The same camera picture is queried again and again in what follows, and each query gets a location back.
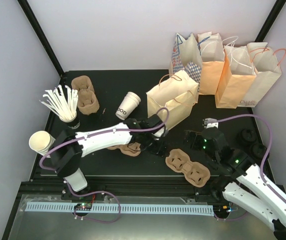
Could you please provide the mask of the cream paper bag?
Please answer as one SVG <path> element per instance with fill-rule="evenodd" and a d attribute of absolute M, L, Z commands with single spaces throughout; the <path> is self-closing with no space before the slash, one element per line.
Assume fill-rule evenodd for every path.
<path fill-rule="evenodd" d="M 160 79 L 147 93 L 147 116 L 157 114 L 171 130 L 190 116 L 198 102 L 199 84 L 185 70 Z"/>

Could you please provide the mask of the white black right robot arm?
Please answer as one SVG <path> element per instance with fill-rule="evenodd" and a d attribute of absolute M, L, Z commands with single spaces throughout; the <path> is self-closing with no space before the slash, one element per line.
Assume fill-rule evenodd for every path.
<path fill-rule="evenodd" d="M 210 189 L 213 200 L 238 205 L 267 225 L 278 240 L 286 240 L 286 194 L 245 151 L 230 147 L 216 127 L 185 130 L 184 142 L 218 167 L 221 176 Z"/>

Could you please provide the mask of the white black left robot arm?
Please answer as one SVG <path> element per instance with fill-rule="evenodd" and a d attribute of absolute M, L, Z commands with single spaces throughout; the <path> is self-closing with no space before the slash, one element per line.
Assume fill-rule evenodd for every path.
<path fill-rule="evenodd" d="M 78 199 L 84 200 L 91 188 L 81 171 L 81 158 L 109 147 L 133 143 L 150 153 L 163 155 L 166 147 L 160 138 L 166 131 L 166 124 L 156 114 L 146 120 L 129 118 L 94 131 L 64 130 L 48 151 L 53 171 L 67 182 Z"/>

